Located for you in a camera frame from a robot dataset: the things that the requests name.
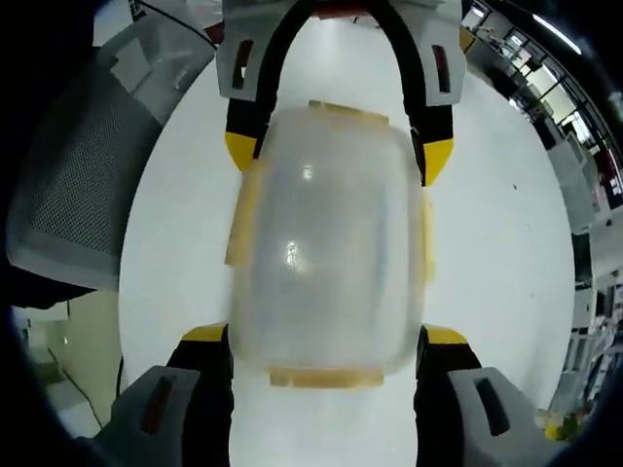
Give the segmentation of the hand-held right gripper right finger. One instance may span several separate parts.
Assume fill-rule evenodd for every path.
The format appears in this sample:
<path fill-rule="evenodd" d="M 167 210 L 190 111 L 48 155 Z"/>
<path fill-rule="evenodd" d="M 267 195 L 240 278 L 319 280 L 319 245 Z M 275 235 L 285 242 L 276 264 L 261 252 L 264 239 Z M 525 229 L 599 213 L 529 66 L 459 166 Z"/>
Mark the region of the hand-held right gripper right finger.
<path fill-rule="evenodd" d="M 422 326 L 416 378 L 419 466 L 548 463 L 536 407 L 501 371 L 482 366 L 459 332 Z"/>

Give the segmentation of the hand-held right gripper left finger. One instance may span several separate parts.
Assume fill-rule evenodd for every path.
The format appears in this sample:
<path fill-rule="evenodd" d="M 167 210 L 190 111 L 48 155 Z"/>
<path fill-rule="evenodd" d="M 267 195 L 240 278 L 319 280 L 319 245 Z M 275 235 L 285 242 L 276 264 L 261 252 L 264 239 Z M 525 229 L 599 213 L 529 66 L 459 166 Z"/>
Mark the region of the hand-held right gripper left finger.
<path fill-rule="evenodd" d="M 235 407 L 228 326 L 186 333 L 115 400 L 104 427 L 114 466 L 228 466 Z"/>

